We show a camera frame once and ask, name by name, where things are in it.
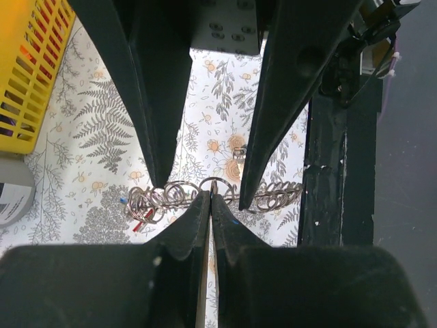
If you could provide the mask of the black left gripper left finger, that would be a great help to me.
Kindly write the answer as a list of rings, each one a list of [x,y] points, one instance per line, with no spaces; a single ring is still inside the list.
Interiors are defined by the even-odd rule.
[[[39,245],[1,259],[2,327],[203,327],[210,194],[150,241]]]

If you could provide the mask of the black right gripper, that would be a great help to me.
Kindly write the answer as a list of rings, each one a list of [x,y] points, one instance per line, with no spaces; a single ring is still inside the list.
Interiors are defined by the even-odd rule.
[[[152,184],[171,173],[192,59],[187,1],[71,1],[134,124]],[[270,156],[320,83],[360,1],[278,1],[240,185],[248,209]],[[193,49],[258,55],[257,2],[189,2]]]

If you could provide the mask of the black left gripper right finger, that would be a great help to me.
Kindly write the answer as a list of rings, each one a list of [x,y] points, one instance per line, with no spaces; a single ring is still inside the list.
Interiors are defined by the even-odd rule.
[[[374,246],[272,247],[211,199],[220,327],[425,327],[396,259]]]

